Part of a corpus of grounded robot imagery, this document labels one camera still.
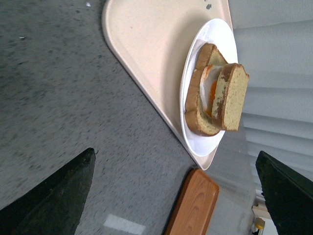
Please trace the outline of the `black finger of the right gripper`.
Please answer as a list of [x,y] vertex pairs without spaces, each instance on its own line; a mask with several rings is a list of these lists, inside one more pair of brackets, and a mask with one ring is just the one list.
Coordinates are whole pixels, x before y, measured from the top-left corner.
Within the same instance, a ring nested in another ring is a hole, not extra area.
[[73,235],[90,191],[96,154],[88,148],[0,211],[2,235]]
[[264,151],[255,166],[278,234],[311,235],[313,182]]

